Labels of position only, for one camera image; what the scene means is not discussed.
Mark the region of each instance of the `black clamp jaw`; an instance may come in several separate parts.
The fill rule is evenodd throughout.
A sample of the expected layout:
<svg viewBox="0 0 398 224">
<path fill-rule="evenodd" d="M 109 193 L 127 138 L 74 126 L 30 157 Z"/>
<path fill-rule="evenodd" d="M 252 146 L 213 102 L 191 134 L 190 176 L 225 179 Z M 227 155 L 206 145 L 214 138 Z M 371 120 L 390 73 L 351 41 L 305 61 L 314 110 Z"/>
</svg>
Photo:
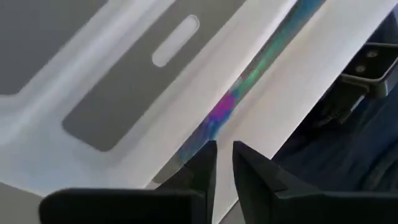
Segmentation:
<svg viewBox="0 0 398 224">
<path fill-rule="evenodd" d="M 215 141 L 155 190 L 69 189 L 40 204 L 43 224 L 211 223 Z M 247 224 L 397 223 L 398 195 L 322 192 L 242 142 L 234 142 L 236 190 Z"/>
</svg>

